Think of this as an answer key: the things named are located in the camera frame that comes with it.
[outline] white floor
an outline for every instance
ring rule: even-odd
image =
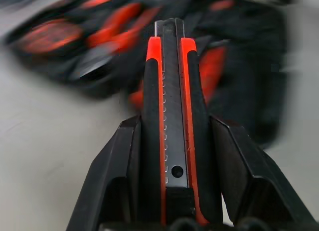
[[[0,36],[52,1],[1,11]],[[319,9],[301,5],[295,15],[287,126],[269,154],[319,220]],[[85,99],[31,75],[0,49],[1,230],[65,230],[91,161],[130,115],[121,95]]]

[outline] blurred tool bag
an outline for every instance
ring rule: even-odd
[[[140,109],[154,22],[179,17],[195,38],[211,113],[264,148],[277,136],[287,89],[281,7],[252,0],[62,0],[5,38],[29,69],[95,97],[121,89]]]

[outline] gray floor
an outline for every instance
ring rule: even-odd
[[[1,11],[0,35],[53,0]],[[319,9],[295,11],[297,51],[287,125],[269,150],[319,220]],[[93,158],[128,117],[121,95],[93,102],[25,72],[0,49],[0,224],[7,231],[65,230]]]

